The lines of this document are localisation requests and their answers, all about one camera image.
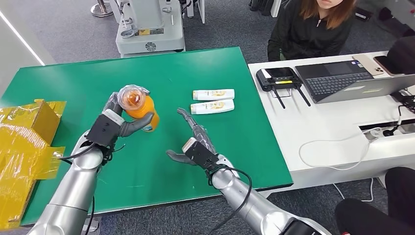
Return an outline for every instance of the green table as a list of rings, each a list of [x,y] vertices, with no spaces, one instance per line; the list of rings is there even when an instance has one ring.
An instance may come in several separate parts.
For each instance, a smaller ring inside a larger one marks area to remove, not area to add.
[[[22,68],[0,107],[28,104],[37,98],[67,101],[52,146],[66,146],[68,156],[109,95],[127,84],[152,92],[161,120],[152,133],[139,131],[118,139],[118,147],[126,146],[98,175],[97,213],[219,194],[208,186],[202,169],[174,162],[165,154],[168,149],[180,152],[192,136],[176,109],[189,110],[197,102],[192,100],[193,90],[235,89],[235,110],[194,118],[205,126],[217,151],[251,175],[255,188],[293,183],[238,47]],[[22,224],[36,222],[68,168],[62,163],[56,179],[38,183]]]

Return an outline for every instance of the gray floor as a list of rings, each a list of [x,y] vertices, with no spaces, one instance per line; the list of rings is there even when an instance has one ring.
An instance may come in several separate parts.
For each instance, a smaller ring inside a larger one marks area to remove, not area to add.
[[[13,0],[12,4],[33,29],[58,63],[118,58],[115,46],[117,24],[112,17],[95,18],[89,13],[94,0]],[[376,13],[381,0],[360,0],[359,5]],[[247,0],[207,0],[206,24],[198,12],[184,20],[187,50],[240,46],[247,63],[265,62],[266,46],[275,19],[251,12]],[[388,50],[400,26],[389,22],[391,29],[372,18],[356,21],[341,54]],[[339,184],[346,197],[369,198],[370,180]],[[375,181],[372,205],[386,212],[386,191]],[[333,212],[341,198],[332,185],[274,193],[269,198],[292,213],[310,217],[333,234],[338,234]],[[102,235],[206,234],[230,209],[223,198],[176,206],[141,210],[100,217]],[[16,230],[7,234],[25,234]],[[239,218],[232,219],[218,234],[253,234]]]

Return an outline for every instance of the robotic arm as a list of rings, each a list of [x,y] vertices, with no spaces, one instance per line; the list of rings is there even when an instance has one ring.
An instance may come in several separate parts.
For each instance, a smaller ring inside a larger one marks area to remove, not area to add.
[[[117,93],[113,93],[91,130],[79,138],[71,156],[62,158],[73,159],[71,166],[29,235],[81,234],[95,192],[97,174],[112,159],[117,138],[140,130],[154,115],[148,113],[142,119],[126,122],[121,118],[122,110]]]
[[[240,180],[239,174],[229,159],[216,154],[204,128],[199,126],[184,109],[179,108],[178,113],[183,115],[189,123],[194,137],[190,138],[182,148],[184,154],[176,154],[172,150],[168,150],[166,153],[175,161],[198,165],[204,169],[212,186],[223,194],[229,205],[255,233],[259,235],[331,234],[317,222],[286,212],[251,189]]]

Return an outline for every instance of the plastic bottle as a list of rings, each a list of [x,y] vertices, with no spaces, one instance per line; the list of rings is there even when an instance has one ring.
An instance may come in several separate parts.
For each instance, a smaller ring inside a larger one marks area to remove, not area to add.
[[[154,108],[153,99],[148,91],[137,85],[127,85],[118,92],[118,103],[132,118],[142,118],[146,113],[153,112],[154,116],[150,124],[143,128],[143,131],[152,132],[157,128],[160,117]]]
[[[216,114],[231,111],[235,108],[232,99],[197,103],[190,105],[192,114]]]
[[[193,91],[194,100],[223,100],[235,98],[234,89]]]

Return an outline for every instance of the black jacket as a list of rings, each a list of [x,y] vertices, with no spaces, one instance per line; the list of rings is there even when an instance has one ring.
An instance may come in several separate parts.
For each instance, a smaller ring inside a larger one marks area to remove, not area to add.
[[[353,17],[335,29],[327,29],[319,17],[304,20],[300,16],[301,0],[281,6],[277,23],[268,41],[268,60],[278,61],[279,50],[287,60],[338,55],[349,35]]]

